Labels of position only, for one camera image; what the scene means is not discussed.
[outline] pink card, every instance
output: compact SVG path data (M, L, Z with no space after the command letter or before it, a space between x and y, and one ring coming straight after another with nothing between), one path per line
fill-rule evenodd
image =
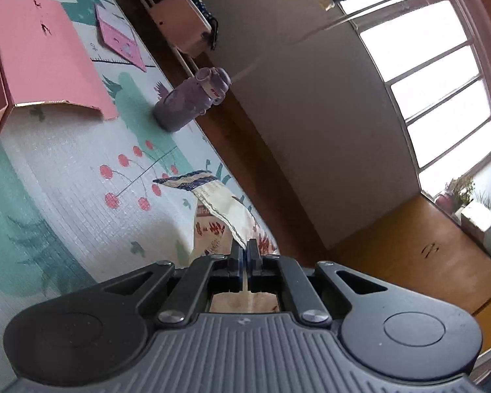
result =
M102 6L96 5L95 7L103 42L124 59L146 72L145 64L131 27Z
M70 103L118 112L62 5L54 0L0 0L0 67L15 107Z

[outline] water bottle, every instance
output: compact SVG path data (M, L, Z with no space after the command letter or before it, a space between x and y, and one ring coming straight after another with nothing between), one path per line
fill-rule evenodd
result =
M161 99L153 115L164 130L178 131L212 105L222 103L230 85L231 78L222 68L199 69Z

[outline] teal leaf print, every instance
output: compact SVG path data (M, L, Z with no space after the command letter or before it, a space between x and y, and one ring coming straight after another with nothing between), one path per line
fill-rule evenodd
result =
M34 117L38 117L38 120L40 122L42 122L43 120L45 120L45 114L44 114L44 111L37 107L37 108L33 108L29 111L29 115L32 115Z
M60 294L95 284L38 211L0 144L0 291Z
M118 93L120 90L122 90L122 87L120 84L117 84L113 81L111 81L109 78L107 78L105 75L103 76L103 85L105 85L107 89L107 93L109 96L111 96L111 99L115 100L116 98L116 93Z
M216 170L216 174L215 174L215 177L220 180L220 178L222 177L222 169L224 168L224 165L222 163L220 163L220 165L218 166L217 170Z
M122 72L116 82L106 76L103 78L120 117L135 134L142 152L152 161L158 161L167 174L177 175L192 171L191 164L179 150L172 135L162 130L155 121L152 109L156 102L145 99L131 75Z
M63 2L62 7L72 22L84 23L85 25L96 26L95 5L105 6L103 3L114 5L110 0L76 0L76 3Z
M144 249L142 248L142 246L141 246L141 245L140 245L138 242L136 242L136 241L133 241L133 242L131 243L131 250L130 250L130 251L131 251L131 253L133 253L133 254L135 254L135 255L136 255L136 254L139 254L140 256L145 257L145 250L144 250Z

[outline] screw head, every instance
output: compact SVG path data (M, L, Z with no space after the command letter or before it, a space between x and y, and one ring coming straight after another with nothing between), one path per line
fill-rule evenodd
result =
M185 315L178 310L164 310L158 315L158 320L162 323L179 323L185 319Z
M316 309L306 310L300 316L304 321L311 323L320 323L329 317L326 312Z

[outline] blue patterned fabric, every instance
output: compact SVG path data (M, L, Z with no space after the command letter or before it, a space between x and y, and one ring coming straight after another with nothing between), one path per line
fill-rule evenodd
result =
M215 176L208 176L208 174L211 174L211 172L206 170L197 170L184 174L183 176L156 178L153 180L153 182L176 187L177 189L183 189L185 191L192 191L193 189L196 189L197 187L206 183L218 180Z

